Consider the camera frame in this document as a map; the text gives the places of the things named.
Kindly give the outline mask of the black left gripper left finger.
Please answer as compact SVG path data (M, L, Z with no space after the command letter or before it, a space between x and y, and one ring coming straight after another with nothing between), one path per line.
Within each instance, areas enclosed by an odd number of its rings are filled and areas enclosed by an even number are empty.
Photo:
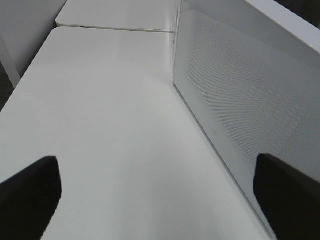
M62 195L56 156L45 156L0 184L0 238L39 240Z

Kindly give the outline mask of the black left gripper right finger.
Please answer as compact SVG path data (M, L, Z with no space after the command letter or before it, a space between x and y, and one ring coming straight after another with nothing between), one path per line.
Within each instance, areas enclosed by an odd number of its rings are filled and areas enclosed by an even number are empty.
M267 153L257 157L253 192L279 240L320 238L320 183Z

